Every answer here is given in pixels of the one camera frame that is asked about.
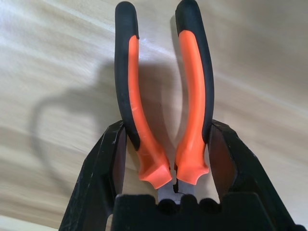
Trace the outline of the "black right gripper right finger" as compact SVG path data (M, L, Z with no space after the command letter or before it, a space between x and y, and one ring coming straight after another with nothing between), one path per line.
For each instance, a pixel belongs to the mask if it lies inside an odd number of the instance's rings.
M260 161L233 129L213 120L208 147L220 214L228 230L305 230L295 224Z

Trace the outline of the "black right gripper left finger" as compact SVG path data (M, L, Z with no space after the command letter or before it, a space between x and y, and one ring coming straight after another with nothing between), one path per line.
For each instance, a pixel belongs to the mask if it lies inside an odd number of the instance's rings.
M84 160L59 230L106 229L123 189L126 146L123 121L110 125Z

